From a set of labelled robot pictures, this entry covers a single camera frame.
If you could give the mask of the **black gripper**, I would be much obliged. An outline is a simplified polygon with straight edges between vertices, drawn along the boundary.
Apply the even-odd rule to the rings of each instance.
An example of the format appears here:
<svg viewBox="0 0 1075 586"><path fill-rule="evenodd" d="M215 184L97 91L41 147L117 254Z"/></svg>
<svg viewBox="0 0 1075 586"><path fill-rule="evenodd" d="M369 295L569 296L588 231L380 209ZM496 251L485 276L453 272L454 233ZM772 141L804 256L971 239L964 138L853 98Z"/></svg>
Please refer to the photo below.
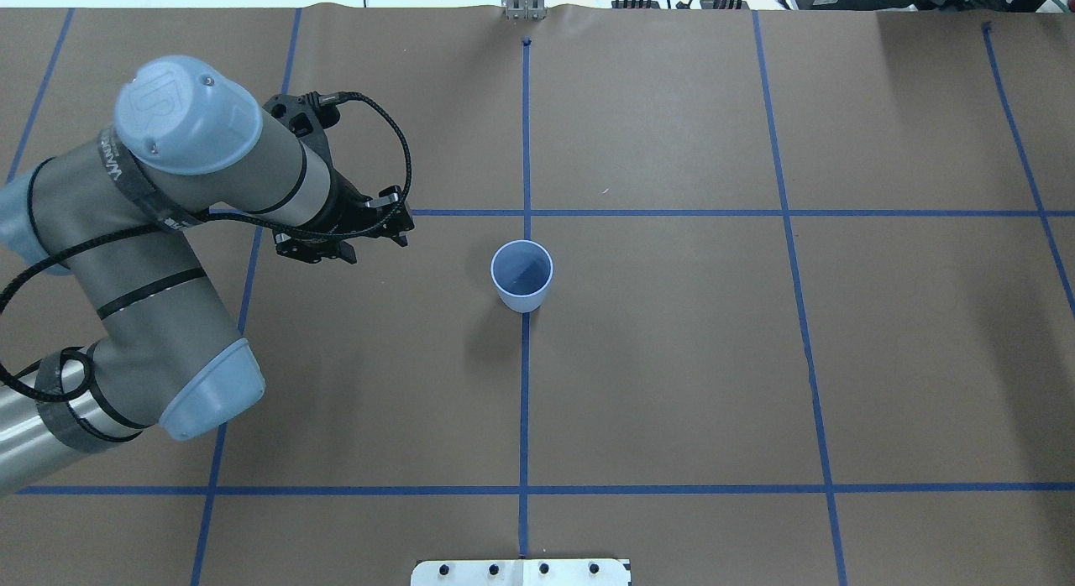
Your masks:
<svg viewBox="0 0 1075 586"><path fill-rule="evenodd" d="M356 265L357 258L349 240L357 237L388 238L401 247L407 246L406 234L415 223L399 186L385 188L372 198L356 188L339 173L331 174L327 202L311 221L297 228L314 235L275 234L275 251L281 257L307 265L322 259L341 259Z"/></svg>

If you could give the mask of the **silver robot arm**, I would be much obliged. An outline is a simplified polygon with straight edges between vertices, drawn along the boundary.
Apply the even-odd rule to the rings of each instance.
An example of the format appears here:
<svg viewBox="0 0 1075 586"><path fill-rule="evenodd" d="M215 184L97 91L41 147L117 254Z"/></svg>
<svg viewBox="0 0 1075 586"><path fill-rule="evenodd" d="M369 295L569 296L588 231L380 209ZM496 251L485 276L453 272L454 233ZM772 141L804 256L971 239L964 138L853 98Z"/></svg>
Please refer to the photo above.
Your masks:
<svg viewBox="0 0 1075 586"><path fill-rule="evenodd" d="M14 373L3 369L3 494L160 428L212 432L266 394L249 341L186 238L210 221L270 230L276 252L356 262L350 239L406 246L406 178L366 195L333 165L326 135L364 92L276 95L259 103L191 55L142 65L91 141L3 186L3 246L26 269L3 308L39 274L72 275L105 330Z"/></svg>

